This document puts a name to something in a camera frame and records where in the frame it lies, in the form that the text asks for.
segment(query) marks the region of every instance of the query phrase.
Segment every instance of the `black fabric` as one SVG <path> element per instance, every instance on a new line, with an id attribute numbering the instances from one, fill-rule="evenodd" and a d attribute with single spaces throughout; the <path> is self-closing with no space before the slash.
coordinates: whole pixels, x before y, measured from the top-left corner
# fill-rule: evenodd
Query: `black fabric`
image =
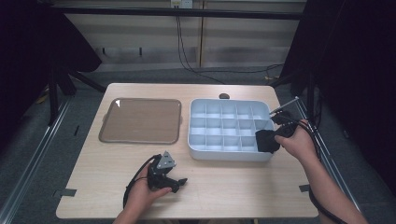
<path id="1" fill-rule="evenodd" d="M 0 140 L 49 82 L 50 70 L 95 70 L 101 61 L 64 14 L 36 0 L 0 6 Z"/>

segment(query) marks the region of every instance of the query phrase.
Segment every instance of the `glass tray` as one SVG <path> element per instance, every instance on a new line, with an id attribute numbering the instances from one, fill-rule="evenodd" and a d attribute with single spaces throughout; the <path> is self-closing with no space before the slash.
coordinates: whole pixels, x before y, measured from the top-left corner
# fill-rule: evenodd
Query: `glass tray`
<path id="1" fill-rule="evenodd" d="M 99 133 L 106 143 L 173 144 L 178 139 L 181 102 L 172 99 L 118 98 Z"/>

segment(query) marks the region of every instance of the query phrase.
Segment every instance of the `person's hand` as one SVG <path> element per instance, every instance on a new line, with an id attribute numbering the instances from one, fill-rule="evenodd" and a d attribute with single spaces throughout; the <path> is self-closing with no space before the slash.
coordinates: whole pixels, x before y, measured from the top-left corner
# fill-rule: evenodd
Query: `person's hand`
<path id="1" fill-rule="evenodd" d="M 297 126 L 292 137 L 285 138 L 276 135 L 275 140 L 299 161 L 304 158 L 310 159 L 312 156 L 317 156 L 311 137 L 306 130 L 300 126 Z"/>
<path id="2" fill-rule="evenodd" d="M 129 192 L 128 201 L 114 223 L 135 223 L 156 199 L 172 191 L 171 188 L 163 188 L 156 191 L 150 190 L 146 179 L 148 168 L 149 165 L 136 177 L 136 182 Z"/>

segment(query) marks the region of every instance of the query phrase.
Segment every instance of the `gray carpet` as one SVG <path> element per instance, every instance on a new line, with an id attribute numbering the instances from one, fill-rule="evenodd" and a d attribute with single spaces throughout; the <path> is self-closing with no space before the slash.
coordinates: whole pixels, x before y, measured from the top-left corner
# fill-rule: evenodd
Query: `gray carpet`
<path id="1" fill-rule="evenodd" d="M 238 72 L 257 71 L 262 68 L 227 68 Z M 280 71 L 271 71 L 271 76 Z M 266 85 L 266 74 L 261 73 L 203 73 L 225 84 Z M 198 76 L 184 69 L 151 70 L 119 73 L 88 74 L 89 78 L 107 86 L 112 82 L 135 83 L 198 83 L 219 84 L 208 77 Z M 75 80 L 77 94 L 64 120 L 52 140 L 44 160 L 24 196 L 12 223 L 111 223 L 112 220 L 61 220 L 56 217 L 60 201 L 52 197 L 56 189 L 64 189 L 73 170 L 78 154 L 91 127 L 103 94 Z M 281 104 L 291 99 L 289 85 L 276 88 Z M 0 202 L 3 206 L 7 196 L 16 186 L 26 164 L 35 152 L 47 129 L 50 107 L 46 101 L 32 105 L 21 119 L 19 128 L 6 144 L 6 152 L 0 158 Z M 345 138 L 343 127 L 326 105 L 322 109 L 319 131 L 331 151 L 343 178 L 357 199 L 363 214 L 370 223 L 394 223 L 396 221 L 395 198 L 376 172 L 366 163 L 353 141 Z M 263 219 L 260 223 L 318 223 L 317 218 Z"/>

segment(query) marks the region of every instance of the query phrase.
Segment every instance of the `right hand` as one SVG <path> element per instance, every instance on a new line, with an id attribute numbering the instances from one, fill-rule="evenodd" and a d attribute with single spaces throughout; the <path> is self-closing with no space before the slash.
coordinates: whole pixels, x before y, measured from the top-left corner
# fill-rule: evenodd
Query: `right hand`
<path id="1" fill-rule="evenodd" d="M 299 161 L 303 158 L 317 156 L 311 136 L 300 126 L 297 126 L 292 137 L 286 138 L 276 135 L 275 140 Z"/>

